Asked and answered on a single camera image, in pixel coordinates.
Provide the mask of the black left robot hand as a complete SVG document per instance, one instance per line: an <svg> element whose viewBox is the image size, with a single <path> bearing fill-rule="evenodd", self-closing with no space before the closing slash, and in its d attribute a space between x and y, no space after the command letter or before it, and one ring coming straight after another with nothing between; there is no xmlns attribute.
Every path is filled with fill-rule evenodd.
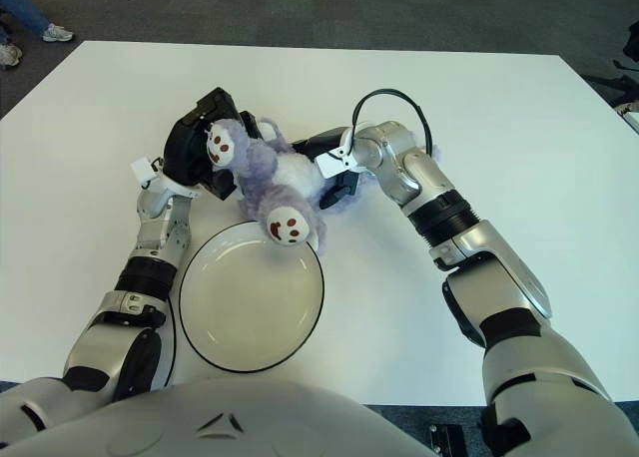
<svg viewBox="0 0 639 457"><path fill-rule="evenodd" d="M175 123L164 148L163 172L180 185L201 185L224 201L237 187L234 177L230 171L213 170L206 148L206 130L220 119L238 120L250 137L263 137L255 116L248 111L240 113L231 95L218 87Z"/></svg>

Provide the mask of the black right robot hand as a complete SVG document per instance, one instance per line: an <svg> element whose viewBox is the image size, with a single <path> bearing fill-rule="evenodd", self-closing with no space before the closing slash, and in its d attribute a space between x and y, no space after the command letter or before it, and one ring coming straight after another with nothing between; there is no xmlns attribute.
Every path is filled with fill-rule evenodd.
<svg viewBox="0 0 639 457"><path fill-rule="evenodd" d="M334 128L293 143L297 154L311 163L294 172L293 187L318 211L325 214L341 214L354 207L374 183L374 176L364 169L343 171L326 178L316 163L316 158L339 146L345 128Z"/></svg>

